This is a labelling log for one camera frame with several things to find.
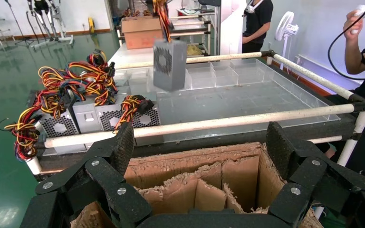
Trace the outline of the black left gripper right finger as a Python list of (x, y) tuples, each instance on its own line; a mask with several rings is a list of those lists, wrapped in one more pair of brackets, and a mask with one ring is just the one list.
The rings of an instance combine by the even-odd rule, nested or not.
[(286, 184), (268, 214), (297, 228), (314, 201), (365, 228), (365, 176), (327, 158), (312, 142), (288, 137), (277, 122), (266, 132), (267, 153)]

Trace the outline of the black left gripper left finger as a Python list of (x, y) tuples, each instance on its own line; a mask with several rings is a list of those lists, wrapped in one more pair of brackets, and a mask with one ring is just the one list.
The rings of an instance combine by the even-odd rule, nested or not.
[(134, 150), (131, 123), (90, 147), (83, 158), (35, 188), (21, 222), (23, 228), (68, 228), (85, 206), (98, 202), (118, 228), (135, 228), (153, 211), (124, 178)]

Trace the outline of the operator right hand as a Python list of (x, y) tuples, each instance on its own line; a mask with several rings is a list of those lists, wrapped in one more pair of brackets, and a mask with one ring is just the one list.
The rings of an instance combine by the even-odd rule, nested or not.
[(356, 14), (359, 10), (351, 11), (346, 16), (346, 22), (344, 23), (344, 36), (347, 41), (358, 41), (359, 33), (363, 28), (363, 19), (358, 20), (359, 17)]

